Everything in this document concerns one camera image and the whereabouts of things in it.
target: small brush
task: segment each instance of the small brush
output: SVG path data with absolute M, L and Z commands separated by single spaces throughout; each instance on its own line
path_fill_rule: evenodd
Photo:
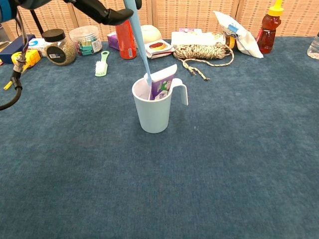
M 108 64 L 106 63 L 106 59 L 108 58 L 109 54 L 109 51 L 101 52 L 101 61 L 97 61 L 95 64 L 95 76 L 101 77 L 106 75 L 108 71 Z

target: clear plastic container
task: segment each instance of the clear plastic container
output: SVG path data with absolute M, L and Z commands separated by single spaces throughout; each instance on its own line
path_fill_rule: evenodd
M 307 54 L 311 58 L 319 60 L 319 32 L 308 48 Z
M 70 31 L 70 38 L 80 56 L 92 55 L 102 50 L 102 41 L 97 26 L 82 26 Z

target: snack package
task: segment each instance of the snack package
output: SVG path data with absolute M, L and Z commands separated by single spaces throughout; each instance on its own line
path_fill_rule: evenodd
M 214 13 L 224 33 L 236 38 L 238 50 L 256 58 L 264 58 L 255 38 L 249 31 L 232 17 L 218 11 L 214 11 Z
M 174 48 L 167 42 L 158 40 L 145 44 L 145 50 L 147 57 L 154 59 L 170 55 L 174 51 Z
M 171 33 L 171 45 L 178 47 L 180 45 L 202 45 L 213 46 L 218 42 L 225 44 L 226 36 L 223 33 L 205 32 L 189 33 L 173 31 Z
M 177 71 L 177 64 L 151 74 L 152 87 L 149 100 L 159 100 L 168 95 L 171 82 Z
M 190 33 L 202 33 L 202 30 L 199 28 L 180 28 L 178 31 L 190 32 Z
M 34 38 L 29 41 L 28 50 L 38 50 L 43 57 L 46 57 L 45 47 L 51 43 L 46 42 L 43 38 Z

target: purple toothpaste box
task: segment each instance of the purple toothpaste box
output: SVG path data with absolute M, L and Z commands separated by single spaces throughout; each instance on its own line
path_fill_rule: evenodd
M 177 71 L 177 64 L 151 74 L 152 86 L 149 100 L 160 100 L 168 95 L 171 82 Z
M 109 47 L 112 47 L 118 51 L 120 50 L 118 36 L 116 35 L 115 31 L 108 34 L 108 42 L 109 42 Z

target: purple box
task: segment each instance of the purple box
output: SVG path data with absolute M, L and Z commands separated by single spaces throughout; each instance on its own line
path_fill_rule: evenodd
M 108 42 L 109 42 L 109 47 L 112 47 L 118 51 L 120 50 L 118 36 L 116 35 L 116 32 L 112 32 L 108 34 Z

